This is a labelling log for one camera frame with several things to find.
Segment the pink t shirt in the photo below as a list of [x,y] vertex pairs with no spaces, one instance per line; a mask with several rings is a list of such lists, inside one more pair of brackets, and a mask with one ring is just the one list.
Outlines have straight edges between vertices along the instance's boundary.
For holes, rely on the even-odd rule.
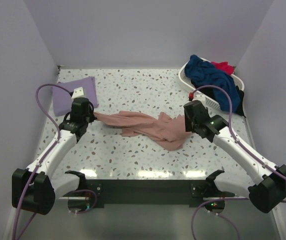
[[142,112],[120,111],[115,114],[95,112],[94,116],[107,126],[121,129],[123,137],[147,136],[167,151],[176,151],[183,147],[191,133],[186,132],[185,117],[171,118],[161,112],[158,118]]

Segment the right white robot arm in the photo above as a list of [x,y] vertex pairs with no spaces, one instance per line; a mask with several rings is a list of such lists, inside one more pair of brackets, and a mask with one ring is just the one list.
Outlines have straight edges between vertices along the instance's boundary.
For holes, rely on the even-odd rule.
[[206,178],[206,192],[213,197],[228,192],[248,198],[261,212],[269,213],[286,198],[286,165],[267,160],[229,128],[220,115],[211,117],[201,101],[183,106],[186,132],[198,134],[224,150],[251,178],[249,183],[216,170]]

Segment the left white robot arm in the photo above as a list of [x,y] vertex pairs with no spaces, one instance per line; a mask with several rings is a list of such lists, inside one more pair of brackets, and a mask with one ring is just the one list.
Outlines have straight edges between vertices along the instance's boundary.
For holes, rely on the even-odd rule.
[[59,132],[25,169],[12,174],[11,203],[16,209],[46,215],[55,201],[68,193],[82,196],[88,189],[85,174],[68,170],[58,179],[53,175],[67,155],[96,120],[94,106],[86,97],[72,101],[71,111],[64,116]]

